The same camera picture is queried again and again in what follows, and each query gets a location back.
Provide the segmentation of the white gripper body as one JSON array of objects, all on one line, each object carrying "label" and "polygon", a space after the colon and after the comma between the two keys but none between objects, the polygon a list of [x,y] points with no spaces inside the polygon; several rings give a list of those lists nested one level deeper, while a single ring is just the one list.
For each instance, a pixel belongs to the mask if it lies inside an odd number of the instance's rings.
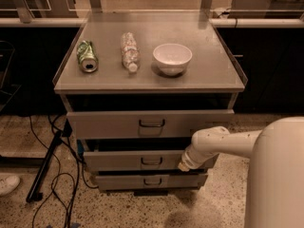
[{"label": "white gripper body", "polygon": [[199,152],[193,145],[189,145],[181,155],[181,162],[183,162],[188,170],[198,169],[209,159],[209,154],[206,152]]}]

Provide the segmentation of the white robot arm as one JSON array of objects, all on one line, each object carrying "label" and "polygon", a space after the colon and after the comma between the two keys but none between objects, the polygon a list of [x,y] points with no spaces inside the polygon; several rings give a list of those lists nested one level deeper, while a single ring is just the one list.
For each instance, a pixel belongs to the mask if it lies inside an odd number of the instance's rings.
[{"label": "white robot arm", "polygon": [[304,228],[303,117],[280,119],[258,131],[199,130],[179,169],[197,169],[219,153],[250,160],[244,228]]}]

